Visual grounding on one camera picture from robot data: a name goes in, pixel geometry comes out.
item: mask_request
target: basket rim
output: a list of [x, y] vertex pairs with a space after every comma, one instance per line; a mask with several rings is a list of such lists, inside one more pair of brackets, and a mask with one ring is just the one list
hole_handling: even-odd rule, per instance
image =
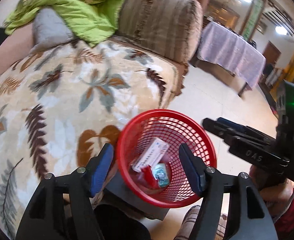
[[196, 130], [198, 133], [199, 133], [199, 130], [201, 131], [202, 140], [205, 142], [205, 145], [207, 146], [208, 151], [209, 152], [211, 151], [213, 153], [213, 159], [210, 158], [210, 166], [216, 168], [217, 167], [216, 151], [215, 151], [215, 148], [213, 147], [213, 143], [210, 140], [206, 131], [190, 117], [188, 117], [182, 113], [179, 113], [177, 111], [169, 110], [169, 109], [148, 110], [148, 111], [140, 113], [139, 115], [137, 115], [133, 119], [131, 119], [119, 135], [117, 147], [116, 147], [116, 159], [117, 159], [118, 169], [120, 171], [120, 174], [121, 174], [123, 180], [125, 181], [126, 185], [135, 193], [135, 195], [137, 195], [142, 200], [144, 200], [154, 206], [158, 206], [158, 207], [162, 207], [162, 208], [180, 208], [180, 207], [185, 207], [185, 206], [188, 206], [188, 205], [195, 203], [196, 201], [201, 199], [201, 197], [199, 197], [197, 194], [194, 194], [194, 195], [192, 195], [186, 199], [183, 199], [183, 200], [178, 200], [178, 201], [167, 200], [167, 202], [163, 202], [163, 201], [159, 201], [159, 200], [154, 199], [153, 197], [144, 193], [134, 183], [134, 181], [130, 177], [129, 172], [127, 170], [128, 168], [127, 168], [127, 164], [125, 162], [125, 159], [121, 154], [122, 152], [124, 152], [123, 139], [127, 138], [128, 132], [132, 129], [132, 127], [137, 122], [140, 122], [140, 121], [152, 118], [152, 117], [161, 117], [161, 116], [166, 117], [168, 114], [175, 115], [175, 116], [171, 116], [170, 118], [175, 118], [179, 121], [186, 123], [187, 125], [192, 127], [194, 130]]

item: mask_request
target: table leg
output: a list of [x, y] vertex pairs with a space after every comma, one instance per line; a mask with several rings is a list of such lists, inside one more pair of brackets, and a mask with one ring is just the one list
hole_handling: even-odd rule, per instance
[[238, 93], [238, 96], [241, 97], [243, 92], [249, 87], [247, 83], [244, 84], [244, 86], [241, 88], [240, 92]]

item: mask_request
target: leaf-patterned sofa cover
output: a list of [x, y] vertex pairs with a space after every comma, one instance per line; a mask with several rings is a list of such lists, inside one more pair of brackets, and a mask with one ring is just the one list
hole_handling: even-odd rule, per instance
[[164, 108], [177, 69], [114, 41], [72, 41], [30, 55], [0, 76], [0, 228], [15, 238], [48, 172], [69, 174], [116, 143], [137, 114]]

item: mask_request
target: brown door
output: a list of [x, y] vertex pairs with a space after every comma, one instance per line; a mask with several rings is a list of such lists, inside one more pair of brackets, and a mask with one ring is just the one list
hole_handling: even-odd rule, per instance
[[267, 65], [269, 63], [274, 63], [274, 61], [277, 61], [281, 55], [281, 52], [277, 49], [275, 45], [271, 43], [271, 41], [269, 41], [262, 55], [264, 55], [264, 57], [266, 58]]

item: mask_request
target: gray pillow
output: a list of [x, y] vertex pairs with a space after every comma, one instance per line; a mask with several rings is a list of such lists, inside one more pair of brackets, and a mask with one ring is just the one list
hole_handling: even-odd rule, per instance
[[33, 35], [35, 46], [30, 53], [47, 50], [76, 38], [51, 7], [39, 10], [33, 22]]

